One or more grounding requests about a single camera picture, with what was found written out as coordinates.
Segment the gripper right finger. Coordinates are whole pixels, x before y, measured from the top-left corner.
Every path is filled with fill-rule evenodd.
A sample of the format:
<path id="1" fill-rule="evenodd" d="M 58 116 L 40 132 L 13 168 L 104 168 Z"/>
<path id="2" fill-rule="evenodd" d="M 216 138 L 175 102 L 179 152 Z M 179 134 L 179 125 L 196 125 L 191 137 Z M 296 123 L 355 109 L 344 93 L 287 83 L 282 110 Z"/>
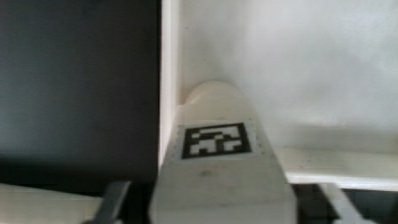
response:
<path id="1" fill-rule="evenodd" d="M 331 224 L 378 224 L 362 217 L 337 185 L 331 183 L 321 183 L 319 189 L 324 194 L 326 201 L 331 205 L 335 213 L 339 215 L 339 218 L 331 222 Z"/>

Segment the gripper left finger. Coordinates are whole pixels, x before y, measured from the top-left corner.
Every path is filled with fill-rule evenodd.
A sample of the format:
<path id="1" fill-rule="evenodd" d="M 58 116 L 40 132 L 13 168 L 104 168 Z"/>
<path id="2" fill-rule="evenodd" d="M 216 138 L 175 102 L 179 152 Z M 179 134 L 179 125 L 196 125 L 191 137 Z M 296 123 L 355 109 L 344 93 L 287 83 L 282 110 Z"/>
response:
<path id="1" fill-rule="evenodd" d="M 115 181 L 109 183 L 93 218 L 81 224 L 124 224 L 124 221 L 118 218 L 118 212 L 122 210 L 129 185 L 129 181 Z"/>

